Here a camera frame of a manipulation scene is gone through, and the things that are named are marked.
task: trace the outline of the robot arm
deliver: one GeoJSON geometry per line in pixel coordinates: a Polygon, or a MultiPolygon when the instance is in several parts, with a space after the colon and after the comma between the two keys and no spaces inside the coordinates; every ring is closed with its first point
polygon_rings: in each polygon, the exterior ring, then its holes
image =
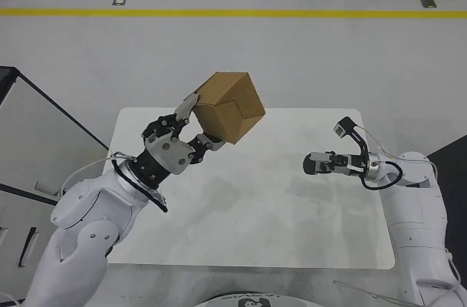
{"type": "Polygon", "coordinates": [[[355,127],[345,117],[334,131],[341,138],[351,136],[360,146],[360,155],[310,153],[303,162],[304,172],[355,176],[368,190],[380,190],[400,260],[401,301],[397,305],[405,301],[412,306],[467,306],[467,291],[454,276],[451,253],[444,246],[446,208],[431,163],[415,152],[399,157],[370,153],[355,127]],[[367,181],[377,186],[370,187],[367,181]]]}
{"type": "Polygon", "coordinates": [[[174,114],[160,117],[143,132],[145,149],[104,175],[82,180],[67,191],[51,214],[58,227],[49,241],[32,281],[25,307],[85,305],[100,285],[107,255],[122,241],[149,201],[166,212],[157,191],[171,173],[181,174],[202,162],[207,150],[224,142],[205,134],[186,143],[179,139],[197,103],[192,93],[174,114]]]}

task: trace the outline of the brown cardboard box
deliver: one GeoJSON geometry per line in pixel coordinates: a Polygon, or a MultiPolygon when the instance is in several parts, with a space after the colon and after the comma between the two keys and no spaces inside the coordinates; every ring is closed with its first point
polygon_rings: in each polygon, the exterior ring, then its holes
{"type": "Polygon", "coordinates": [[[247,72],[216,72],[197,89],[194,113],[205,134],[236,144],[264,116],[247,72]]]}

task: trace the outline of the white cable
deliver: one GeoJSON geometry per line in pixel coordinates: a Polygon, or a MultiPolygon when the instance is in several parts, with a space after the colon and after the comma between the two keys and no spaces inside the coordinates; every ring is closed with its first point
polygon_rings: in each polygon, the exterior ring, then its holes
{"type": "Polygon", "coordinates": [[[9,295],[8,293],[3,293],[3,292],[0,292],[0,295],[3,295],[4,297],[6,297],[7,299],[11,300],[12,302],[14,302],[17,306],[21,306],[20,303],[11,295],[9,295]]]}
{"type": "Polygon", "coordinates": [[[402,160],[402,161],[409,161],[409,162],[424,162],[424,163],[429,163],[432,165],[432,168],[434,169],[434,177],[436,178],[436,182],[438,181],[438,167],[432,162],[432,161],[429,161],[429,160],[414,160],[414,159],[404,159],[404,158],[401,158],[401,157],[398,157],[392,153],[390,153],[380,142],[378,142],[378,140],[366,129],[364,129],[363,127],[361,126],[358,126],[356,125],[356,127],[360,128],[360,129],[363,129],[377,144],[378,146],[380,147],[381,151],[383,151],[383,153],[385,154],[385,156],[389,157],[390,159],[391,158],[395,158],[397,160],[402,160]]]}
{"type": "Polygon", "coordinates": [[[419,304],[416,304],[416,303],[413,303],[413,302],[407,302],[407,301],[403,301],[401,299],[395,299],[395,298],[390,297],[390,296],[369,292],[369,291],[366,291],[366,290],[364,290],[362,288],[357,288],[356,286],[352,286],[352,285],[350,285],[348,283],[340,282],[338,280],[332,280],[332,282],[334,284],[338,285],[338,286],[343,286],[344,288],[349,288],[349,289],[352,289],[352,290],[360,291],[362,293],[366,293],[366,294],[368,294],[369,296],[371,296],[374,299],[382,299],[383,301],[387,301],[387,302],[392,303],[394,305],[406,306],[406,307],[423,307],[423,306],[429,306],[430,307],[430,306],[435,305],[436,302],[438,302],[438,300],[441,299],[444,295],[455,291],[456,288],[458,288],[458,286],[460,286],[462,284],[462,277],[460,276],[460,273],[456,269],[456,266],[455,266],[455,263],[453,262],[451,253],[448,251],[448,249],[445,249],[445,251],[446,251],[446,254],[448,255],[448,261],[451,264],[451,267],[453,268],[453,270],[455,271],[457,282],[453,285],[453,287],[451,289],[447,289],[446,291],[444,291],[441,295],[436,297],[428,305],[426,305],[426,304],[425,305],[419,305],[419,304]]]}
{"type": "Polygon", "coordinates": [[[132,159],[132,160],[135,160],[136,158],[133,157],[133,156],[130,156],[130,155],[127,155],[125,153],[121,153],[120,151],[116,151],[115,153],[112,152],[112,150],[109,150],[110,151],[110,156],[105,158],[105,159],[100,159],[100,160],[97,160],[97,161],[94,161],[90,164],[87,164],[85,165],[84,167],[80,168],[79,170],[75,171],[74,173],[72,173],[64,182],[63,184],[61,185],[61,189],[59,190],[59,197],[62,197],[63,194],[64,194],[64,191],[66,189],[66,186],[67,186],[67,183],[78,173],[80,173],[82,170],[85,170],[87,169],[88,167],[91,167],[92,165],[94,164],[97,164],[99,162],[102,162],[102,161],[106,161],[106,160],[110,160],[110,159],[132,159]]]}

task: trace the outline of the white tabletop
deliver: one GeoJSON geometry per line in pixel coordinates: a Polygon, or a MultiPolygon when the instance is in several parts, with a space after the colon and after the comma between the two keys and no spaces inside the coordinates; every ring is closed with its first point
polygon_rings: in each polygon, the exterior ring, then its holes
{"type": "MultiPolygon", "coordinates": [[[[143,129],[173,110],[123,109],[111,150],[138,155],[143,129]]],[[[160,185],[169,212],[147,206],[109,262],[392,268],[379,193],[365,190],[356,177],[308,176],[302,170],[311,151],[359,153],[352,139],[333,132],[344,116],[362,125],[360,113],[352,109],[267,109],[236,145],[207,152],[201,164],[170,175],[160,185]]],[[[200,131],[193,118],[181,139],[200,131]]],[[[110,168],[106,163],[105,170],[110,168]]]]}

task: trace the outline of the black cable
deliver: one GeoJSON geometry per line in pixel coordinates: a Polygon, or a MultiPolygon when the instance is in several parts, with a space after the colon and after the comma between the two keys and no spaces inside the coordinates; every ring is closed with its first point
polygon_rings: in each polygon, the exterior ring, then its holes
{"type": "Polygon", "coordinates": [[[140,191],[144,196],[148,197],[155,205],[157,205],[164,213],[167,213],[169,210],[166,206],[164,206],[160,201],[158,201],[155,197],[153,197],[150,193],[148,193],[145,189],[135,184],[131,179],[127,178],[124,175],[123,171],[120,170],[119,166],[117,165],[117,161],[112,159],[113,170],[116,171],[117,175],[119,175],[122,179],[124,179],[128,184],[130,184],[134,189],[140,191]]]}
{"type": "Polygon", "coordinates": [[[366,184],[366,181],[364,181],[364,175],[361,175],[360,178],[361,178],[361,183],[363,183],[363,187],[367,188],[368,190],[372,190],[372,191],[383,190],[383,189],[389,188],[392,185],[398,183],[402,179],[402,177],[403,177],[402,167],[400,167],[397,163],[392,162],[392,161],[385,161],[385,164],[393,165],[396,169],[398,169],[399,174],[396,177],[396,179],[394,181],[392,181],[391,183],[388,183],[388,184],[386,184],[386,185],[384,185],[382,187],[370,187],[370,186],[368,186],[366,184]]]}

